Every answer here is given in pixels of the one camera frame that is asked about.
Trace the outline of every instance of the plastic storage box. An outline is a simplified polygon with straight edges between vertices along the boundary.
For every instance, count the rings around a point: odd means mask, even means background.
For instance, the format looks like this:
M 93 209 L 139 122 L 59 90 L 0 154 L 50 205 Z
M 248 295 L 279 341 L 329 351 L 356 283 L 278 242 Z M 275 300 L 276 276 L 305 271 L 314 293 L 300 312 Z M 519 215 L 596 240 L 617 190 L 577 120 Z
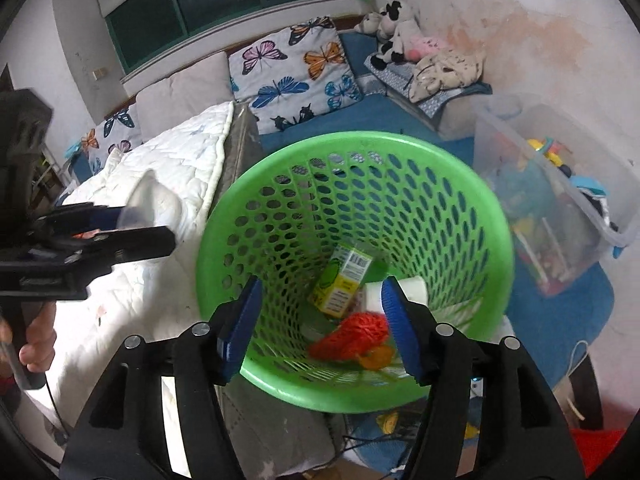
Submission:
M 497 195 L 518 256 L 540 291 L 565 290 L 612 248 L 636 238 L 640 182 L 627 162 L 557 109 L 532 96 L 491 96 L 474 103 L 474 169 Z M 527 142 L 556 141 L 574 175 L 606 191 L 611 224 L 543 153 Z

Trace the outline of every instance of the barcode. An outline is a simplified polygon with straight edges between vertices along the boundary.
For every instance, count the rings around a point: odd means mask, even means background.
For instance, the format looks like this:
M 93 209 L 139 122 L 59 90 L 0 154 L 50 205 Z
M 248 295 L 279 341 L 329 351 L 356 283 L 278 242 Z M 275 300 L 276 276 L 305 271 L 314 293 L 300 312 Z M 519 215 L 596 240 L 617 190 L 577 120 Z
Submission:
M 324 309 L 335 312 L 336 314 L 341 314 L 350 299 L 351 296 L 349 294 L 339 288 L 335 288 L 331 296 L 329 296 L 329 301 L 326 302 Z
M 354 282 L 361 282 L 369 268 L 370 260 L 363 258 L 357 253 L 351 253 L 349 261 L 340 272 L 346 278 Z

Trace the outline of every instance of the black butterfly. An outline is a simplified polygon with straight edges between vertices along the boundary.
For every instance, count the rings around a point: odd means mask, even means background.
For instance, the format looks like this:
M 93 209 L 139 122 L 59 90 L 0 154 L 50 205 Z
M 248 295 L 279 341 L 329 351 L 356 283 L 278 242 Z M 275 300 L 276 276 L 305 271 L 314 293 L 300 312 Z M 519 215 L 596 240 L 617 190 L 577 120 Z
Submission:
M 133 119 L 129 115 L 129 107 L 124 108 L 124 110 L 120 110 L 114 116 L 109 117 L 104 123 L 104 138 L 109 137 L 111 133 L 111 129 L 113 125 L 118 120 L 119 123 L 124 124 L 127 128 L 135 128 L 136 125 L 133 123 Z
M 305 39 L 305 36 L 311 32 L 312 28 L 335 28 L 334 22 L 327 16 L 324 18 L 316 18 L 308 23 L 302 23 L 301 25 L 293 25 L 291 27 L 291 37 L 289 38 L 289 45 L 294 46 Z
M 271 120 L 275 124 L 276 128 L 283 132 L 287 128 L 295 126 L 296 124 L 306 123 L 307 121 L 313 119 L 315 116 L 316 115 L 311 109 L 310 104 L 309 106 L 303 106 L 302 108 L 300 108 L 300 117 L 297 119 L 295 117 L 292 117 L 291 119 L 293 120 L 293 122 L 290 122 L 289 120 L 286 120 L 284 117 L 280 116 L 277 116 L 275 119 L 272 118 Z

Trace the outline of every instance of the basket rim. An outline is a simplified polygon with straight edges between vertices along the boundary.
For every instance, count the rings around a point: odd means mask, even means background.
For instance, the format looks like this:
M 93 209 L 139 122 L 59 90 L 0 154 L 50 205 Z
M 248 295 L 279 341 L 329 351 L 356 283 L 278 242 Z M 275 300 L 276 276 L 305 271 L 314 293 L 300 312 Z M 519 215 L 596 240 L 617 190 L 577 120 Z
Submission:
M 207 261 L 205 254 L 210 252 L 210 247 L 216 245 L 219 237 L 207 236 L 207 231 L 213 231 L 213 228 L 210 227 L 210 225 L 213 225 L 211 221 L 215 222 L 218 216 L 228 214 L 226 213 L 228 211 L 227 205 L 231 205 L 235 200 L 233 186 L 237 186 L 237 189 L 240 189 L 243 183 L 252 181 L 268 168 L 278 168 L 283 165 L 289 166 L 294 155 L 304 154 L 308 156 L 313 150 L 323 150 L 327 151 L 327 153 L 330 153 L 330 150 L 342 152 L 344 148 L 340 145 L 352 140 L 357 140 L 361 143 L 363 145 L 362 150 L 371 150 L 372 152 L 380 149 L 379 145 L 376 146 L 380 140 L 399 142 L 411 148 L 425 150 L 441 162 L 455 167 L 456 171 L 460 172 L 461 178 L 464 178 L 477 190 L 474 199 L 478 199 L 478 202 L 483 202 L 482 214 L 484 223 L 492 226 L 493 245 L 501 249 L 500 251 L 492 252 L 492 265 L 487 283 L 497 284 L 502 282 L 502 284 L 499 286 L 494 285 L 492 287 L 493 290 L 482 299 L 482 308 L 472 319 L 468 330 L 466 330 L 466 335 L 469 338 L 488 340 L 493 335 L 507 307 L 514 277 L 514 253 L 511 233 L 497 197 L 472 168 L 434 144 L 401 134 L 368 130 L 337 132 L 301 140 L 267 156 L 238 178 L 213 210 L 200 243 L 200 252 L 196 265 L 196 292 L 200 313 L 203 317 L 208 318 L 210 316 L 209 311 L 211 310 L 210 304 L 212 302 L 208 297 L 211 294 L 210 290 L 217 286 L 210 279 L 210 272 L 206 271 Z M 487 303 L 497 307 L 487 307 Z M 380 386 L 358 384 L 357 381 L 339 385 L 329 381 L 308 382 L 294 374 L 286 378 L 270 367 L 263 366 L 249 357 L 244 359 L 241 374 L 249 382 L 280 400 L 302 408 L 322 412 L 365 413 L 386 410 L 412 402 L 428 394 L 428 388 L 425 389 L 418 386 L 410 376 L 396 379 Z M 335 395 L 336 388 L 339 388 L 338 395 Z

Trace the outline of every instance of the laundry basket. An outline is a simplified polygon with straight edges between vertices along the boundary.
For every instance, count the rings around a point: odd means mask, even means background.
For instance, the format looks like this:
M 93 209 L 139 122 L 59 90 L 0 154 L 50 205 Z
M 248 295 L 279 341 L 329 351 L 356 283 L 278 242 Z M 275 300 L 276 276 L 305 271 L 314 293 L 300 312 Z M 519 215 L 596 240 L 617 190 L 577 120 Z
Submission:
M 345 132 L 297 142 L 222 197 L 198 256 L 200 312 L 238 297 L 251 274 L 264 301 L 242 375 L 291 404 L 332 413 L 399 406 L 426 394 L 397 356 L 378 372 L 307 354 L 298 307 L 338 242 L 363 241 L 397 278 L 421 275 L 439 321 L 489 338 L 513 281 L 500 205 L 461 161 L 426 142 Z

